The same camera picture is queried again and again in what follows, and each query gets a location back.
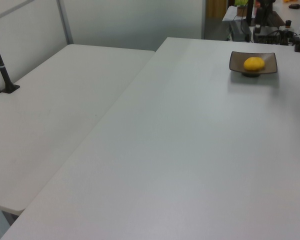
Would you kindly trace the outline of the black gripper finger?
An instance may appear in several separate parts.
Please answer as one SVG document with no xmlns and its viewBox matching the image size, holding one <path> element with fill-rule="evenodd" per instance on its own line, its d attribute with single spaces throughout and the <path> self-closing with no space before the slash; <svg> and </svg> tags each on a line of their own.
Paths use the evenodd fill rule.
<svg viewBox="0 0 300 240">
<path fill-rule="evenodd" d="M 263 15 L 264 15 L 264 9 L 262 7 L 257 8 L 256 13 L 255 13 L 255 27 L 254 27 L 254 32 L 256 34 L 259 34 L 261 32 L 261 28 L 263 26 Z"/>
<path fill-rule="evenodd" d="M 270 25 L 271 22 L 269 20 L 269 16 L 271 15 L 272 11 L 268 8 L 264 9 L 264 15 L 263 15 L 263 24 L 264 25 Z"/>
</svg>

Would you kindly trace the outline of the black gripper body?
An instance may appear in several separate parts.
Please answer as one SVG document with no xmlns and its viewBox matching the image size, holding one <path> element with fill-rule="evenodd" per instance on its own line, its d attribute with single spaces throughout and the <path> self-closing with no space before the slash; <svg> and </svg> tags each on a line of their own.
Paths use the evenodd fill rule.
<svg viewBox="0 0 300 240">
<path fill-rule="evenodd" d="M 275 0 L 258 0 L 257 2 L 258 2 L 257 4 L 258 8 L 272 10 L 273 3 L 275 2 Z"/>
</svg>

